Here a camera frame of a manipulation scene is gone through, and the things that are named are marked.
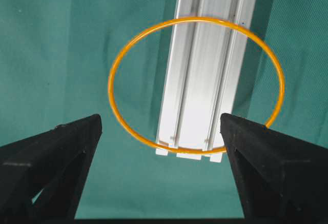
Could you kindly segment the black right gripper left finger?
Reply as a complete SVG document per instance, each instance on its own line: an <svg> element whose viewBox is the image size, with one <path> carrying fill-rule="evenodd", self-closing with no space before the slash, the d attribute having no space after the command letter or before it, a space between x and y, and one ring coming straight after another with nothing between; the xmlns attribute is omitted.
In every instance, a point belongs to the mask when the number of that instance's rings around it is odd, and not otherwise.
<svg viewBox="0 0 328 224"><path fill-rule="evenodd" d="M1 223L73 220L101 134L93 114L1 146Z"/></svg>

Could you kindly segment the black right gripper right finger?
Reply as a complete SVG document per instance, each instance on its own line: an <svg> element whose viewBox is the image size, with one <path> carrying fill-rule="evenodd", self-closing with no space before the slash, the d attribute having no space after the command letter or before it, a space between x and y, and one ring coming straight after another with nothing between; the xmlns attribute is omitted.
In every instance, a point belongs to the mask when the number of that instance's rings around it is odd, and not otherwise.
<svg viewBox="0 0 328 224"><path fill-rule="evenodd" d="M231 114L220 121L245 218L327 223L327 148Z"/></svg>

